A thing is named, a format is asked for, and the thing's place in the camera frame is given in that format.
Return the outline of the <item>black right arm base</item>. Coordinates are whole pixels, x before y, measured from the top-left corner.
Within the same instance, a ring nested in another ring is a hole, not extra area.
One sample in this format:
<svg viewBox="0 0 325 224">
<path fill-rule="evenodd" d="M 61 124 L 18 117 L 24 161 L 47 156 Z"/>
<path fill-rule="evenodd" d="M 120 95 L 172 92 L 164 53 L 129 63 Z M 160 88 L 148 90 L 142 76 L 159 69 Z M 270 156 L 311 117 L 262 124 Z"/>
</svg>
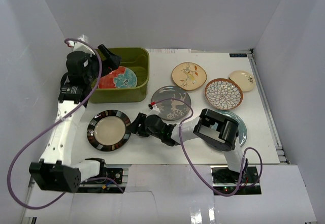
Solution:
<svg viewBox="0 0 325 224">
<path fill-rule="evenodd" d="M 211 175 L 214 189 L 224 194 L 232 193 L 238 184 L 239 174 L 230 171 L 227 167 L 211 168 Z M 262 190 L 258 177 L 257 168 L 248 167 L 235 195 L 261 195 Z"/>
</svg>

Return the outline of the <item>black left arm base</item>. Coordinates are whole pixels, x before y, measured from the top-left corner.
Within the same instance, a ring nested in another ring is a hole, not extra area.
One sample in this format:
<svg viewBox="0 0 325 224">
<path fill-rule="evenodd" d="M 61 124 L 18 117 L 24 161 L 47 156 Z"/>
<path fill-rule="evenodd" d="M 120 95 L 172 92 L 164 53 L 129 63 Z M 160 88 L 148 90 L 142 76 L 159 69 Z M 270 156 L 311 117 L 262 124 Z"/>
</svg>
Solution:
<svg viewBox="0 0 325 224">
<path fill-rule="evenodd" d="M 84 182 L 77 193 L 87 194 L 122 194 L 127 184 L 128 169 L 106 168 L 105 179 Z"/>
</svg>

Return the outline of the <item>dark rimmed cream plate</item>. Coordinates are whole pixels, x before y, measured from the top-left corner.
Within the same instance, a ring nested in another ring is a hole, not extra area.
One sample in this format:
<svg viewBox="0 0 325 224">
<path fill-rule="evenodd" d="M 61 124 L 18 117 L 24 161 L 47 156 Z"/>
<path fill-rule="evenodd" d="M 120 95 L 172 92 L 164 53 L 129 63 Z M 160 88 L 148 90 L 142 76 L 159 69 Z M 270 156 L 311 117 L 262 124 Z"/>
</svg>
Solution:
<svg viewBox="0 0 325 224">
<path fill-rule="evenodd" d="M 89 122 L 87 139 L 90 145 L 104 152 L 121 148 L 130 138 L 129 117 L 118 110 L 105 110 Z"/>
</svg>

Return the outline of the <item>red and teal floral plate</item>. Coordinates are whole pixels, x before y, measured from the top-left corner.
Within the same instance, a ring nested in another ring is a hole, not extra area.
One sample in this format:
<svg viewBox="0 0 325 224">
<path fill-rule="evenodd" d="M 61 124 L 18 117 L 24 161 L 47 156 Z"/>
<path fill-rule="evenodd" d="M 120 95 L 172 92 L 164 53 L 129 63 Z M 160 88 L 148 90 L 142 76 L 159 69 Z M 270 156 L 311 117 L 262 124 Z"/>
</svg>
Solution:
<svg viewBox="0 0 325 224">
<path fill-rule="evenodd" d="M 137 76 L 131 69 L 120 66 L 118 69 L 103 76 L 99 81 L 98 88 L 133 88 L 137 86 L 137 82 Z"/>
</svg>

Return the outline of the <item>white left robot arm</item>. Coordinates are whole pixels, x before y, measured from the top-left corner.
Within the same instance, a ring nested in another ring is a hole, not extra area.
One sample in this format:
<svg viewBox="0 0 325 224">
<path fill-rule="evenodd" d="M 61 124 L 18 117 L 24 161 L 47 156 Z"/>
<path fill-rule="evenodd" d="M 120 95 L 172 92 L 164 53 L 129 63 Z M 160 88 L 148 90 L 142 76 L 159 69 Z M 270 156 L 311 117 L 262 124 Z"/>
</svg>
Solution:
<svg viewBox="0 0 325 224">
<path fill-rule="evenodd" d="M 29 167 L 31 177 L 41 190 L 75 193 L 89 178 L 101 183 L 107 178 L 105 161 L 87 158 L 72 165 L 72 148 L 81 117 L 85 113 L 94 81 L 116 70 L 121 57 L 103 44 L 98 46 L 102 58 L 84 45 L 75 46 L 67 55 L 67 72 L 60 82 L 56 126 L 38 162 Z"/>
</svg>

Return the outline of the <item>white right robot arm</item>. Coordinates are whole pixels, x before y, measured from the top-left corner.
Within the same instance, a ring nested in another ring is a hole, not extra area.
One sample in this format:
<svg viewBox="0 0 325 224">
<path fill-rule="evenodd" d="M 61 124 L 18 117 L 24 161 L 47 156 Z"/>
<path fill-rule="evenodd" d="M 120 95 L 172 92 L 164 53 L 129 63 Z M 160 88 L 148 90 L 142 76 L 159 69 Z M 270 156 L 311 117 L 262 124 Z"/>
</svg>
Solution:
<svg viewBox="0 0 325 224">
<path fill-rule="evenodd" d="M 152 107 L 147 115 L 139 113 L 127 128 L 133 134 L 141 137 L 153 136 L 171 147 L 200 138 L 223 153 L 232 181 L 240 183 L 247 178 L 248 161 L 242 161 L 243 151 L 237 140 L 239 123 L 236 120 L 210 109 L 203 109 L 199 116 L 188 122 L 167 124 L 159 113 L 157 107 Z"/>
</svg>

